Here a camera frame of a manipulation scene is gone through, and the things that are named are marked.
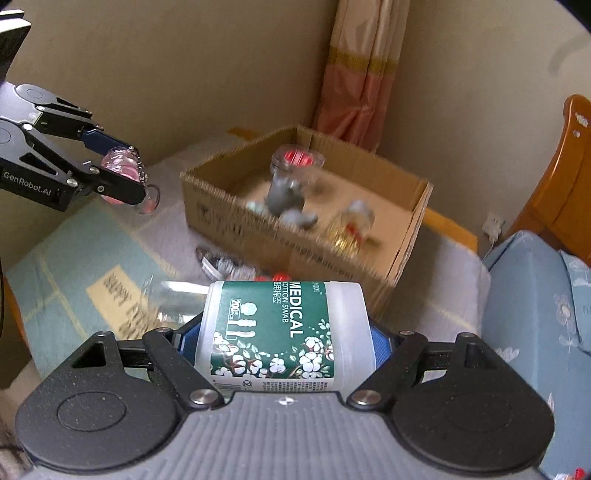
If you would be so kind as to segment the jar with gold red contents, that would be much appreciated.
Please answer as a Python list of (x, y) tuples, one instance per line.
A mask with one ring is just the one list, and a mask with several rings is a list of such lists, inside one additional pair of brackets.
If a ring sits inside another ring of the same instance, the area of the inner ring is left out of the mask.
[(355, 200), (332, 217), (324, 238), (339, 253), (356, 256), (375, 224), (376, 215), (363, 200)]

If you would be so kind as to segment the pink keychain trinket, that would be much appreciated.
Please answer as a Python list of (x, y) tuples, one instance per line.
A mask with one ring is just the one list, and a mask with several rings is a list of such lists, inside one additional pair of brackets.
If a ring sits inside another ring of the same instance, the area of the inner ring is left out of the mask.
[(122, 146), (112, 148), (101, 160), (103, 168), (140, 183), (145, 196), (141, 203), (133, 208), (138, 214), (150, 215), (155, 212), (160, 202), (160, 189), (155, 184), (147, 183), (147, 173), (139, 153), (133, 148)]

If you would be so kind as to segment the teal grey blanket mat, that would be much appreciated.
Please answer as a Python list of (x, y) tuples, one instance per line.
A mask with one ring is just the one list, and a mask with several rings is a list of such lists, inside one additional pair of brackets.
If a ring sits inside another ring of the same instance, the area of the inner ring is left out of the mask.
[[(143, 324), (140, 290), (148, 280), (206, 282), (197, 260), (206, 240), (186, 224), (180, 175), (240, 145), (238, 137), (223, 135), (162, 160), (149, 170), (162, 192), (154, 214), (93, 200), (8, 270), (30, 354), (9, 388), (17, 401), (90, 334)], [(475, 253), (422, 227), (384, 324), (415, 329), (435, 341), (480, 332), (490, 285)]]

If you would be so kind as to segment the clear jar with red lid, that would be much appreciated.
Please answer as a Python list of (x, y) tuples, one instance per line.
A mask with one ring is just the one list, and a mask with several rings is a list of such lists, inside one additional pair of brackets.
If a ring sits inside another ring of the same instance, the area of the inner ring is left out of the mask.
[(325, 156), (315, 150), (294, 144), (281, 145), (270, 160), (270, 174), (286, 177), (301, 183), (303, 188), (314, 189)]

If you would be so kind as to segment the red wooden robot toy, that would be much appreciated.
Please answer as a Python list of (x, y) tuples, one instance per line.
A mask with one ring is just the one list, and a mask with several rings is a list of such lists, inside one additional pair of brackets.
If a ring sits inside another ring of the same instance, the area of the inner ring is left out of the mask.
[(273, 275), (258, 275), (254, 277), (255, 281), (259, 282), (287, 282), (291, 280), (290, 275), (284, 272), (277, 272)]

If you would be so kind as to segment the grey animal figurine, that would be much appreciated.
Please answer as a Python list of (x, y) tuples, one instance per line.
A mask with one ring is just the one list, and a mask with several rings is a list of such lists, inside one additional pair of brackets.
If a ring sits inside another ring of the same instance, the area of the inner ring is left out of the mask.
[(318, 215), (314, 212), (304, 212), (304, 203), (301, 182), (276, 173), (263, 203), (249, 201), (246, 208), (259, 215), (270, 214), (283, 224), (308, 231), (318, 224)]

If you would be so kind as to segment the clear glass jar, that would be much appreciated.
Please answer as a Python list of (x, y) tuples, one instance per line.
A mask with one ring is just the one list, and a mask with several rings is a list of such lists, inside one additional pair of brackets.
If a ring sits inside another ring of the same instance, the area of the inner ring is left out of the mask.
[(141, 307), (157, 326), (178, 328), (204, 312), (209, 286), (151, 276), (141, 288)]

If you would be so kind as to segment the pink beige curtain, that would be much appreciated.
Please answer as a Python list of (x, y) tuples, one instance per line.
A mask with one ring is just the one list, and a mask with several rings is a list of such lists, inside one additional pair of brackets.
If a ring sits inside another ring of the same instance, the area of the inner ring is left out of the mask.
[(369, 151), (378, 148), (410, 5), (409, 0), (339, 2), (315, 130)]

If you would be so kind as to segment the white medical cotton swab container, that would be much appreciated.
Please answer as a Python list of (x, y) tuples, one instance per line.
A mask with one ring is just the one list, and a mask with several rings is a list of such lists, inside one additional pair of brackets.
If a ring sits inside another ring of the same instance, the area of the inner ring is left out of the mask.
[(194, 367), (226, 397), (236, 391), (348, 397), (377, 365), (359, 284), (218, 281), (209, 288)]

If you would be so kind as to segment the blue floral bedding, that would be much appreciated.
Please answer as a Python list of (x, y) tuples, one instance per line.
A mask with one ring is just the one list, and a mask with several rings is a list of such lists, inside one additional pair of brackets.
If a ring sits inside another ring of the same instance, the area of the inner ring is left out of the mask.
[(484, 260), (491, 286), (482, 339), (553, 412), (541, 469), (563, 479), (590, 470), (590, 268), (520, 231)]

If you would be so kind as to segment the brown cardboard box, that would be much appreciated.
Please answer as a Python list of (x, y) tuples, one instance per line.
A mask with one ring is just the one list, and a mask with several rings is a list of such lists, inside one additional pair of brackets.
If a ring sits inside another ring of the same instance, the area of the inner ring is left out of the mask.
[[(270, 160), (293, 144), (325, 156), (305, 210), (318, 225), (305, 232), (247, 207), (270, 189)], [(384, 314), (417, 239), (432, 184), (389, 160), (304, 126), (280, 128), (235, 150), (217, 153), (180, 176), (187, 225), (222, 250), (270, 273), (298, 280), (353, 281), (374, 318)], [(375, 221), (359, 254), (325, 242), (332, 218), (355, 200)]]

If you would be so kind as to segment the clear plastic teardrop packet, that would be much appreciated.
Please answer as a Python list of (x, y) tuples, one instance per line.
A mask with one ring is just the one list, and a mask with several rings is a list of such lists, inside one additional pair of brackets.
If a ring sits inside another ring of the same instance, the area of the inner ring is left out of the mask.
[(243, 264), (228, 255), (218, 254), (206, 248), (197, 247), (195, 255), (201, 270), (214, 281), (252, 281), (256, 279), (256, 267)]

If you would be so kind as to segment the white wall plug charger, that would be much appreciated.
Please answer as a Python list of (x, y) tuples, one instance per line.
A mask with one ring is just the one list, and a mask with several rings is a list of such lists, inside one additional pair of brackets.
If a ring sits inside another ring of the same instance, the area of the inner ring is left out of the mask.
[(494, 245), (502, 234), (505, 220), (502, 216), (489, 212), (482, 226), (482, 232), (491, 245)]

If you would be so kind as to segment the wooden bed headboard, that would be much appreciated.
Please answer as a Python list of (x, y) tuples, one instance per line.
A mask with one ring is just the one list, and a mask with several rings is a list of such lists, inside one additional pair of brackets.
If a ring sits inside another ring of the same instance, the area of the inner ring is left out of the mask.
[(556, 152), (534, 192), (509, 228), (528, 230), (553, 248), (590, 262), (590, 101), (565, 100), (564, 127)]

